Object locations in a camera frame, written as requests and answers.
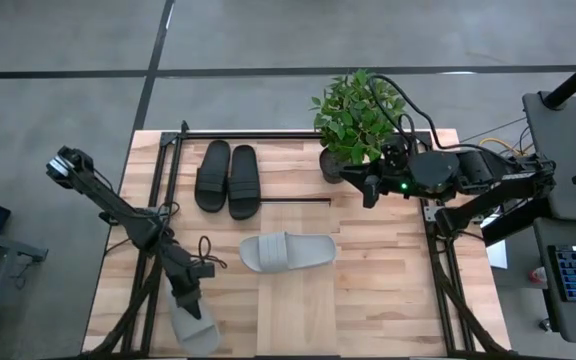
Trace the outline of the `white paper sheet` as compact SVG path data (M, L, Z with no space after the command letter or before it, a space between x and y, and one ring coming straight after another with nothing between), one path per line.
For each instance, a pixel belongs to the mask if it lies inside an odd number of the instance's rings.
M483 229L487 225L490 225L498 217L499 215L496 213L493 213L490 216L486 217L481 223L480 228ZM499 242L493 245L487 245L486 252L491 267L504 270L508 268L508 258L507 258L507 249L505 240L500 240Z

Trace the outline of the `black aluminium table frame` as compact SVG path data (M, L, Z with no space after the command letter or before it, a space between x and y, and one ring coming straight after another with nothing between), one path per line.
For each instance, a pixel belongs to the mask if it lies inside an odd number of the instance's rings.
M227 210L202 211L194 184L214 131L178 138L168 131L137 132L129 150L122 197L137 207L173 200L171 225L195 252L201 237L220 259L201 283L221 333L216 355L249 360L349 360L441 357L465 348L461 320L439 298L431 270L423 205L390 195L366 209L351 185L327 183L321 147L307 130L224 131L232 146L257 155L262 204L237 221ZM286 231L327 234L337 255L328 265L262 275L240 260L240 242Z

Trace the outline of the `grey rubber slide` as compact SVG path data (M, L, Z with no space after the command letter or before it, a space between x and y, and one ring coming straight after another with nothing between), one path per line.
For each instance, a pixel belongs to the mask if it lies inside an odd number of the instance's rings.
M244 239L239 255L242 263L254 272L282 273L333 262L336 245L328 235L276 232Z
M181 348L193 356L207 356L217 350L221 335L217 321L203 298L198 300L201 318L194 318L187 310L176 305L172 285L164 280L171 324Z

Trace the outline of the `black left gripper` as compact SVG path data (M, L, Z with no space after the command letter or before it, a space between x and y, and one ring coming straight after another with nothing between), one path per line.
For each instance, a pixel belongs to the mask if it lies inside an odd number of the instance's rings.
M172 286L171 293L176 305L197 320L202 318L199 304L201 293L200 282L194 268L200 264L201 262L193 255L186 257L170 252L165 253L165 273Z

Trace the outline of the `grey desk top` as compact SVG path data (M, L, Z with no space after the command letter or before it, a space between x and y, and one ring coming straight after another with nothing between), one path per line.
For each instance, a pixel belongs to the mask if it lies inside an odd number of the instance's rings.
M576 245L576 222L539 218L534 221L533 229L547 275L545 298L552 330L566 341L576 343L576 302L562 299L548 254L551 245Z
M541 97L522 97L536 151L556 163L556 186L548 196L555 218L576 220L576 97L569 99L560 110L544 106Z

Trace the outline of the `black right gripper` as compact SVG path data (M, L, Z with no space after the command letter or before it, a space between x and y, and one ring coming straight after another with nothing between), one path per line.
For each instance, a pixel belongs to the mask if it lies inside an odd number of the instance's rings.
M383 157L369 165L345 165L342 178L363 194L363 206L373 208L381 194L391 192L408 195L412 175L408 168L411 145L405 139L389 139L381 147Z

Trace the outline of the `green potted plant black pot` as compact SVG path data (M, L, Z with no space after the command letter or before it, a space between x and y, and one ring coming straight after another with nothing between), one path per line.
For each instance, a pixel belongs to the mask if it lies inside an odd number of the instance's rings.
M394 87L365 69L335 77L312 103L313 127L323 147L320 169L332 184L342 181L343 167L381 157L381 146L396 132L393 121L405 107Z

